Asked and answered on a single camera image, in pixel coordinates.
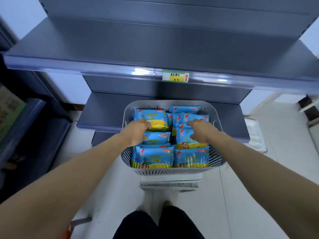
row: white tile floor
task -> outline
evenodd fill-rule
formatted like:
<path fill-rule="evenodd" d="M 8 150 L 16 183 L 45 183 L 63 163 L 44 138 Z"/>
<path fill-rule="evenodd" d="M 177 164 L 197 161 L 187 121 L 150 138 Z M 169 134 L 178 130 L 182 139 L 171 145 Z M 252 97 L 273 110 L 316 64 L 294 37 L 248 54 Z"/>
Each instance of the white tile floor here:
<path fill-rule="evenodd" d="M 79 112 L 57 157 L 55 166 L 91 147 L 94 131 L 78 129 Z M 266 155 L 319 184 L 319 156 L 306 127 L 304 114 L 295 104 L 270 103 L 251 116 L 259 121 L 268 149 Z M 186 193 L 138 188 L 140 177 L 117 158 L 98 188 L 75 218 L 88 215 L 93 221 L 77 226 L 72 239 L 112 238 L 122 219 L 143 201 L 158 222 L 162 202 L 170 199 L 194 221 L 205 238 L 256 239 L 287 236 L 265 210 L 254 201 L 229 165 L 204 173 L 199 190 Z"/>

